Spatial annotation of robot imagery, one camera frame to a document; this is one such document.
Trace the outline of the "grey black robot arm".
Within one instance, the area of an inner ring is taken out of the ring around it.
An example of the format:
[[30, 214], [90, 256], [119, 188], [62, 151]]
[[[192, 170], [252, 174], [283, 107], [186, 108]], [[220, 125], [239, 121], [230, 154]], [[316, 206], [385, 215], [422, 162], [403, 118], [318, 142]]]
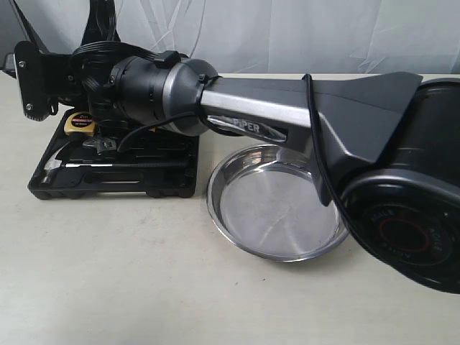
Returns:
[[207, 130], [301, 153], [323, 205], [412, 281], [459, 292], [459, 79], [395, 72], [349, 80], [223, 78], [206, 61], [117, 42], [78, 48], [87, 96], [140, 131]]

